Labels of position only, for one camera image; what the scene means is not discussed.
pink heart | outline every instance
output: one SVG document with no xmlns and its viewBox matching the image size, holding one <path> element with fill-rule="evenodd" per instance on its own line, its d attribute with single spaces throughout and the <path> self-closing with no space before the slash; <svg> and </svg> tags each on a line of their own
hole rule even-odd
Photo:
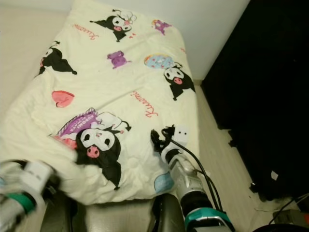
<svg viewBox="0 0 309 232">
<path fill-rule="evenodd" d="M 67 107 L 68 105 L 70 105 L 74 97 L 75 97 L 74 94 L 62 90 L 54 91 L 52 93 L 52 98 L 56 102 L 56 107 L 60 108 Z"/>
</svg>

bed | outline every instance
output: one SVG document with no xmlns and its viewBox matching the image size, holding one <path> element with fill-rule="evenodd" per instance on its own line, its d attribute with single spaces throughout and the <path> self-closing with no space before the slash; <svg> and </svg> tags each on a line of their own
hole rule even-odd
<svg viewBox="0 0 309 232">
<path fill-rule="evenodd" d="M 185 124 L 198 154 L 195 89 L 176 28 L 84 0 L 67 18 L 2 7 L 0 27 L 0 161 L 49 163 L 84 204 L 171 190 L 150 131 Z"/>
</svg>

wooden floor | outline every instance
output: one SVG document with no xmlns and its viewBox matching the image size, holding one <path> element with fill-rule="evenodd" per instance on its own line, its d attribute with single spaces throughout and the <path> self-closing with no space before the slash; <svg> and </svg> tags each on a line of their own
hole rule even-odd
<svg viewBox="0 0 309 232">
<path fill-rule="evenodd" d="M 201 162 L 205 170 L 210 173 L 220 194 L 223 208 L 236 230 L 252 232 L 268 224 L 272 219 L 272 211 L 283 206 L 288 199 L 262 203 L 258 195 L 249 190 L 251 179 L 238 151 L 228 145 L 230 141 L 228 132 L 217 129 L 202 89 L 196 86 L 196 92 Z M 89 206 L 85 215 L 88 231 L 145 232 L 150 221 L 151 207 L 152 201 Z M 35 217 L 31 219 L 28 225 L 38 223 Z"/>
</svg>

mattress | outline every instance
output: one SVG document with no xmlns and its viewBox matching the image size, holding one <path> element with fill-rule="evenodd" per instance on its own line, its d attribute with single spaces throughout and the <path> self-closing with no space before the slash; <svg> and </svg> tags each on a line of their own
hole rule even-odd
<svg viewBox="0 0 309 232">
<path fill-rule="evenodd" d="M 31 61 L 35 69 L 20 60 L 31 68 L 8 94 L 7 103 L 19 96 L 1 122 L 0 161 L 48 163 L 61 189 L 84 204 L 170 191 L 169 169 L 150 131 L 185 125 L 187 147 L 198 155 L 197 101 L 178 30 L 163 19 L 77 0 L 49 43 Z M 14 69 L 8 67 L 4 74 Z M 18 180 L 2 175 L 2 192 L 12 189 L 10 181 Z"/>
</svg>

purple cartoon character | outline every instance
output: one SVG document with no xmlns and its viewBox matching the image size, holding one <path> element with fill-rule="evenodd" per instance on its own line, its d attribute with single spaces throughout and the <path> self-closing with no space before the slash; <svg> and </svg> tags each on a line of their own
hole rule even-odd
<svg viewBox="0 0 309 232">
<path fill-rule="evenodd" d="M 114 52 L 112 54 L 107 55 L 107 59 L 112 60 L 112 64 L 114 65 L 113 69 L 122 66 L 126 63 L 129 63 L 131 61 L 127 61 L 126 58 L 124 58 L 124 53 L 122 51 Z"/>
<path fill-rule="evenodd" d="M 154 20 L 152 22 L 152 25 L 155 26 L 155 29 L 159 30 L 163 35 L 165 35 L 165 30 L 164 28 L 168 28 L 171 27 L 172 25 L 167 24 L 167 23 L 163 23 L 160 20 Z"/>
</svg>

